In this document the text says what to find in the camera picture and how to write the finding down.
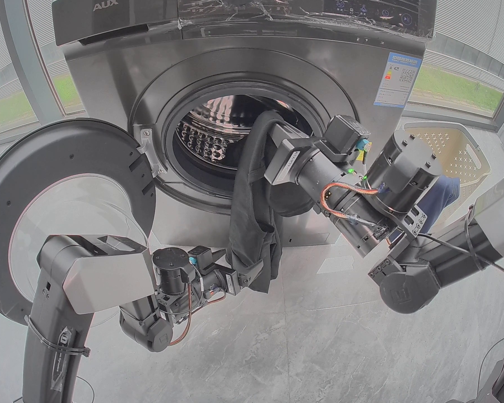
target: gray tile floor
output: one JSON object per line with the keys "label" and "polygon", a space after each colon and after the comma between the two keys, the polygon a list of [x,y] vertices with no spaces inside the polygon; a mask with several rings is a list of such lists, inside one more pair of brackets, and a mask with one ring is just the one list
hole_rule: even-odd
{"label": "gray tile floor", "polygon": [[[504,153],[494,134],[472,134],[491,162],[491,186],[504,176]],[[246,290],[205,308],[187,339],[162,353],[128,339],[114,316],[92,327],[92,355],[80,375],[94,386],[95,403],[474,398],[483,355],[504,336],[504,276],[486,270],[443,289],[416,314],[400,315],[367,277],[377,255],[360,259],[343,239],[286,248],[269,294]],[[21,394],[25,332],[0,316],[0,402]],[[503,354],[504,343],[490,353],[483,376]],[[75,401],[91,401],[80,381]]]}

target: washing machine door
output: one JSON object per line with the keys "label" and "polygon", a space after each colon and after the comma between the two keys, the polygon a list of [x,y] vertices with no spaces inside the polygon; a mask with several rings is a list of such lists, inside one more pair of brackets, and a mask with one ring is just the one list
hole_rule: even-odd
{"label": "washing machine door", "polygon": [[156,195],[148,158],[138,148],[121,128],[73,119],[42,127],[2,154],[2,315],[25,324],[37,255],[51,234],[109,234],[147,245]]}

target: black garment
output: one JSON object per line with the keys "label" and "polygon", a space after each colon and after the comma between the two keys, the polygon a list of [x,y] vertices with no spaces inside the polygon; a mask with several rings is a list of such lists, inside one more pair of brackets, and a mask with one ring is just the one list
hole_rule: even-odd
{"label": "black garment", "polygon": [[226,249],[229,263],[239,273],[247,274],[263,262],[262,272],[250,285],[260,292],[268,292],[271,279],[278,276],[282,216],[293,217],[313,206],[313,200],[300,186],[272,186],[263,177],[276,152],[268,133],[279,121],[283,119],[278,113],[263,112],[247,137],[235,175]]}

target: aux logo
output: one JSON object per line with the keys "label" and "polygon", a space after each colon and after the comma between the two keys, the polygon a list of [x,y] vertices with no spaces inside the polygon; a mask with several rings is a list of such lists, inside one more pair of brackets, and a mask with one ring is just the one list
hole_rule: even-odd
{"label": "aux logo", "polygon": [[106,2],[103,2],[101,4],[97,3],[94,6],[94,10],[92,10],[92,12],[95,12],[97,9],[106,9],[109,6],[114,6],[114,4],[119,4],[118,0],[107,0]]}

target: energy label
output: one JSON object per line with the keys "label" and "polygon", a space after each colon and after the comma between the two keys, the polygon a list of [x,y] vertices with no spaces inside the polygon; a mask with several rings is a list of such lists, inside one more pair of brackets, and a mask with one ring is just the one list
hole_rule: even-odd
{"label": "energy label", "polygon": [[422,59],[390,52],[374,105],[405,107]]}

